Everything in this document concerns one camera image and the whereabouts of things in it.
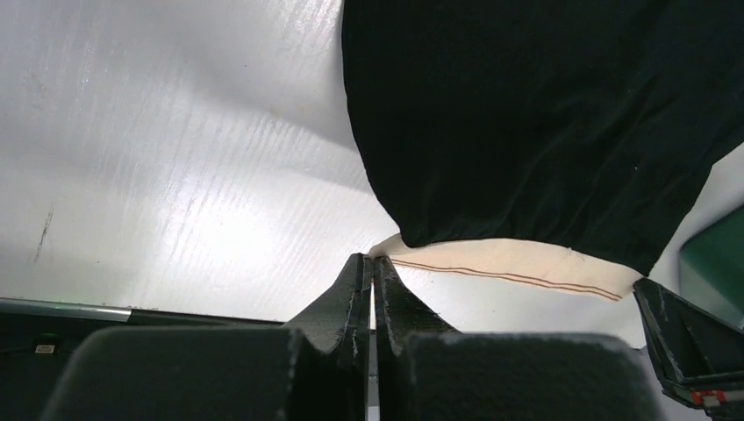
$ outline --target brown stitching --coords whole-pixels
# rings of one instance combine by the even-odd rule
[[[476,271],[474,269],[469,269],[469,268],[437,268],[437,267],[424,265],[421,263],[411,263],[408,261],[393,260],[393,259],[390,259],[390,260],[393,263],[397,263],[399,265],[407,266],[410,268],[432,270],[435,272],[456,273],[456,274],[461,274],[461,275],[496,277],[496,278],[505,279],[507,281],[526,283],[528,285],[533,285],[533,286],[542,287],[546,289],[565,289],[567,291],[573,291],[573,292],[579,292],[579,293],[585,293],[585,294],[593,294],[596,296],[601,296],[602,298],[607,298],[611,301],[620,301],[622,299],[622,296],[619,296],[615,293],[612,293],[610,291],[607,291],[605,289],[601,289],[599,287],[595,287],[592,285],[578,285],[578,284],[572,284],[572,283],[550,282],[550,281],[546,281],[540,278],[532,278],[530,276],[522,276],[522,275],[516,275],[516,274],[492,274],[489,272],[481,272],[481,271]],[[531,280],[538,281],[538,282],[544,282],[544,283],[529,282],[527,279],[531,279]]]

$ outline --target black garment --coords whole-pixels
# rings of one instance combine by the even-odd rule
[[[744,136],[741,1],[346,0],[342,42],[411,247],[531,239],[647,274]]]

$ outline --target dark scuff mark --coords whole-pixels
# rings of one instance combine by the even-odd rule
[[[41,239],[39,239],[39,245],[36,247],[36,257],[33,258],[33,263],[36,264],[41,256],[41,247],[44,246],[44,239],[47,237],[49,231],[49,225],[52,224],[52,217],[54,216],[54,206],[49,208],[49,214],[46,215],[46,222],[44,223],[44,231],[41,232]]]

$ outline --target cream fabric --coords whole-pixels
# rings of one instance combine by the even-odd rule
[[[369,250],[396,265],[435,272],[498,278],[570,294],[619,301],[642,276],[635,270],[551,244],[521,239],[479,239],[409,248],[396,234]]]

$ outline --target white tabletop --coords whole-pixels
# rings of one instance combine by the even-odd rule
[[[287,320],[397,230],[349,126],[340,0],[0,5],[0,296]],[[742,173],[740,147],[653,279],[676,287]],[[644,343],[632,298],[400,272],[466,331]]]

